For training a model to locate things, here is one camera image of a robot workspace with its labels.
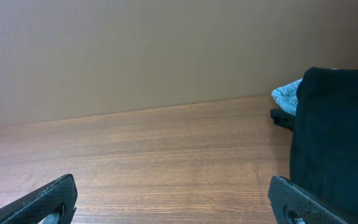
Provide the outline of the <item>black shorts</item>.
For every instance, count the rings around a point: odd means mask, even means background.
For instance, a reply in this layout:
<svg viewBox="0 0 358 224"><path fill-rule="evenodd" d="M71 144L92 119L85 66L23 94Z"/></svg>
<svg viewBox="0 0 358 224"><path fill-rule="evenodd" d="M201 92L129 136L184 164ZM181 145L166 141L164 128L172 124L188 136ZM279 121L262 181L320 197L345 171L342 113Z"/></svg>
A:
<svg viewBox="0 0 358 224"><path fill-rule="evenodd" d="M290 180L358 218L358 70L310 68L296 97Z"/></svg>

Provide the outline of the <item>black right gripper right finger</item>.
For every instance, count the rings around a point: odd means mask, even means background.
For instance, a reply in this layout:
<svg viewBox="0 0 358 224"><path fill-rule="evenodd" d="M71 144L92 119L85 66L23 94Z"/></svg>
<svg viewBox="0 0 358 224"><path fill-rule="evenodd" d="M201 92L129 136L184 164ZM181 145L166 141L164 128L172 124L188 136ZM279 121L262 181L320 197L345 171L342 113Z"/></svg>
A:
<svg viewBox="0 0 358 224"><path fill-rule="evenodd" d="M273 176L268 199L278 224L346 224L350 218L289 179Z"/></svg>

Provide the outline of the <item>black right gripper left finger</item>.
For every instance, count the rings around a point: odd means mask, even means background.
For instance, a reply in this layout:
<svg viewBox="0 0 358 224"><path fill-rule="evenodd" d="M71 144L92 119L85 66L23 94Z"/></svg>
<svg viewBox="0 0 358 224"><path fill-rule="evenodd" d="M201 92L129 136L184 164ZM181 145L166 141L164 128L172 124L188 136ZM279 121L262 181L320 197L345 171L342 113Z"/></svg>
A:
<svg viewBox="0 0 358 224"><path fill-rule="evenodd" d="M65 174L0 208L0 224L70 224L78 197L72 174Z"/></svg>

